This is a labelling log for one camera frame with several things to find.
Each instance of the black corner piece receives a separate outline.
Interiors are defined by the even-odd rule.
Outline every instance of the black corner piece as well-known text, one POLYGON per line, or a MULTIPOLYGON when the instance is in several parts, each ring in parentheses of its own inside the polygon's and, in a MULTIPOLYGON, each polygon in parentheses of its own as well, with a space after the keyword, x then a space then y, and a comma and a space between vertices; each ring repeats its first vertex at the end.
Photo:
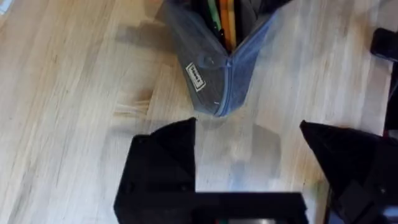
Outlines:
POLYGON ((306 121, 300 128, 331 187, 331 215, 325 223, 397 223, 394 139, 306 121))
POLYGON ((300 193, 196 193, 195 121, 133 138, 114 203, 120 224, 308 223, 300 193))

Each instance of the black object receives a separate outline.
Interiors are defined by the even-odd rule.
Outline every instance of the black object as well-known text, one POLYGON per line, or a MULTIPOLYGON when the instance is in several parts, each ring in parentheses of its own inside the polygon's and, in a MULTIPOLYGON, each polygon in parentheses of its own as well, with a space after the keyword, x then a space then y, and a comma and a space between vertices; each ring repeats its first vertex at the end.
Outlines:
POLYGON ((387 104, 386 123, 384 129, 398 130, 398 62, 394 63, 391 73, 389 100, 387 104))
POLYGON ((331 187, 325 223, 398 222, 395 140, 305 121, 300 128, 331 187))
POLYGON ((373 33, 371 53, 398 62, 398 34, 383 28, 376 29, 373 33))
POLYGON ((391 74, 391 85, 389 91, 389 101, 387 105, 386 122, 384 129, 398 129, 398 33, 378 28, 373 33, 371 53, 377 57, 394 62, 391 74))
POLYGON ((120 224, 308 223, 300 193, 196 193, 195 118, 135 136, 114 203, 120 224))

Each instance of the pencil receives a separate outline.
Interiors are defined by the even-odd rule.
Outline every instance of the pencil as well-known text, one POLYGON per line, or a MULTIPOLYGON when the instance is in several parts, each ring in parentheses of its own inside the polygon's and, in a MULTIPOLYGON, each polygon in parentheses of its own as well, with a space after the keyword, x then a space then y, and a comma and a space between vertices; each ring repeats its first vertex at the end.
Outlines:
POLYGON ((229 30, 228 0, 220 0, 221 26, 224 29, 225 48, 231 52, 231 32, 229 30))
POLYGON ((229 34, 231 37, 231 51, 236 48, 236 28, 234 0, 228 0, 229 34))

